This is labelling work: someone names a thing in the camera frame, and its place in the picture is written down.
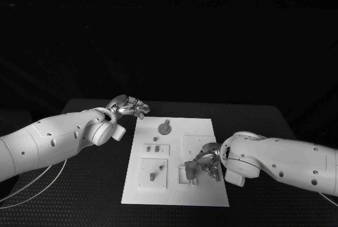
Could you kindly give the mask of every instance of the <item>dark table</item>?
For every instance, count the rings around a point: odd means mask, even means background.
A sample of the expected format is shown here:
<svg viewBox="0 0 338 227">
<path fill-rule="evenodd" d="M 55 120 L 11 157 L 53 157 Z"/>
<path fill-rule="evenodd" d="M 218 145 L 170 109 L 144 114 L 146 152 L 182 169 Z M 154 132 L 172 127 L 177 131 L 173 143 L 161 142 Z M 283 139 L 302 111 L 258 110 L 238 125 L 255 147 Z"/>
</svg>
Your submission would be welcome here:
<svg viewBox="0 0 338 227">
<path fill-rule="evenodd" d="M 62 113 L 105 106 L 109 100 L 72 99 Z M 147 102 L 153 117 L 209 118 L 219 143 L 237 131 L 296 139 L 273 106 Z M 0 210 L 0 226 L 338 226 L 338 207 L 317 193 L 277 183 L 261 172 L 244 187 L 225 182 L 229 207 L 122 205 L 121 194 L 133 144 L 135 117 L 118 124 L 120 142 L 86 147 L 72 157 L 59 179 L 27 203 Z M 4 206 L 31 197 L 53 180 L 62 163 Z M 16 191 L 44 168 L 20 175 Z"/>
</svg>

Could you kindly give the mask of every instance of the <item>robotic hand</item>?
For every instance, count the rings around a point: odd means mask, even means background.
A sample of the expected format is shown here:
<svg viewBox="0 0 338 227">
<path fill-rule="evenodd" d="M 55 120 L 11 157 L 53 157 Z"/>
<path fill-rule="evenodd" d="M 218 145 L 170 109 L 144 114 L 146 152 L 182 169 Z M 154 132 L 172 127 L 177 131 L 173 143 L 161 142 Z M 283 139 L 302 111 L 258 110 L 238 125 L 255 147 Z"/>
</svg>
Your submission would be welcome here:
<svg viewBox="0 0 338 227">
<path fill-rule="evenodd" d="M 57 164 L 82 148 L 120 141 L 125 129 L 117 124 L 122 115 L 141 120 L 148 106 L 135 98 L 117 96 L 105 107 L 47 117 L 0 137 L 0 182 L 33 169 Z"/>
<path fill-rule="evenodd" d="M 237 132 L 222 144 L 203 145 L 186 171 L 200 164 L 216 177 L 219 162 L 226 168 L 225 181 L 237 186 L 263 170 L 276 181 L 338 196 L 338 154 L 322 145 Z"/>
</svg>

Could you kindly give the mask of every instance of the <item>black background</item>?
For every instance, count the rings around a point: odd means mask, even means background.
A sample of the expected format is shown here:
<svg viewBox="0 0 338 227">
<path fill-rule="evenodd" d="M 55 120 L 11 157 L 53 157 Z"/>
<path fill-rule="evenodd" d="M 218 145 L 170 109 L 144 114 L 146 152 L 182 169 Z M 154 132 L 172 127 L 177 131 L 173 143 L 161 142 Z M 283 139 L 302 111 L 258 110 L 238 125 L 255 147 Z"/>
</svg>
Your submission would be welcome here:
<svg viewBox="0 0 338 227">
<path fill-rule="evenodd" d="M 1 0 L 0 108 L 72 98 L 274 105 L 336 147 L 338 0 Z"/>
</svg>

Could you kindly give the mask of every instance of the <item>white platform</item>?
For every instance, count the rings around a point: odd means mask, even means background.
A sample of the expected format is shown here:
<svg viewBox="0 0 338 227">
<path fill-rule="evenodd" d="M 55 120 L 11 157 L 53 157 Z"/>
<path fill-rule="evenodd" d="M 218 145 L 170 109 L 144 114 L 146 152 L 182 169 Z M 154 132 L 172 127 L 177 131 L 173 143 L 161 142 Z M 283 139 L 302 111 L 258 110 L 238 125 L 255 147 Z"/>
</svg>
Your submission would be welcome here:
<svg viewBox="0 0 338 227">
<path fill-rule="evenodd" d="M 169 120 L 170 133 L 157 127 Z M 228 206 L 224 177 L 216 182 L 196 169 L 196 179 L 185 179 L 183 166 L 206 143 L 215 143 L 211 119 L 144 117 L 137 119 L 128 170 L 121 197 L 122 204 Z"/>
</svg>

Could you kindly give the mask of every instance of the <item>white cable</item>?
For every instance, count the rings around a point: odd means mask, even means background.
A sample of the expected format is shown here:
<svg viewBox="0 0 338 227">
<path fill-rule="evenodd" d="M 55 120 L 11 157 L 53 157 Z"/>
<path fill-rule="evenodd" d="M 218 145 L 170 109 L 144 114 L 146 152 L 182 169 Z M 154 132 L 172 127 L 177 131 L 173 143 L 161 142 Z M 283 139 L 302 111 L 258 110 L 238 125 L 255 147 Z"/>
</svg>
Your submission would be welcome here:
<svg viewBox="0 0 338 227">
<path fill-rule="evenodd" d="M 338 204 L 322 194 L 322 193 L 319 193 L 320 195 L 322 195 L 322 197 L 335 205 L 335 206 L 338 206 Z"/>
<path fill-rule="evenodd" d="M 43 173 L 33 179 L 33 181 L 31 181 L 21 189 L 18 189 L 13 194 L 10 194 L 7 197 L 4 197 L 4 198 L 0 200 L 0 202 L 4 201 L 5 199 L 8 199 L 8 198 L 10 198 L 13 195 L 16 195 L 18 192 L 21 192 L 21 191 L 37 181 L 37 179 L 42 177 L 42 175 L 46 173 L 46 171 L 49 170 L 50 167 L 52 167 L 52 166 L 49 166 L 47 169 L 43 171 Z"/>
<path fill-rule="evenodd" d="M 47 187 L 53 184 L 55 180 L 57 179 L 57 177 L 59 177 L 59 175 L 60 175 L 60 173 L 62 173 L 63 168 L 65 168 L 65 163 L 63 163 L 62 169 L 60 169 L 60 171 L 59 171 L 59 173 L 57 173 L 57 175 L 56 175 L 53 181 L 52 181 L 50 184 L 47 185 Z M 0 207 L 0 209 L 5 209 L 5 208 L 14 207 L 14 206 L 23 204 L 23 203 L 27 202 L 30 199 L 33 199 L 33 198 L 47 189 L 47 187 L 46 187 L 31 198 L 29 198 L 27 200 L 24 200 L 23 202 L 20 202 L 20 203 L 17 203 L 17 204 L 14 204 L 14 205 L 11 205 L 11 206 Z"/>
</svg>

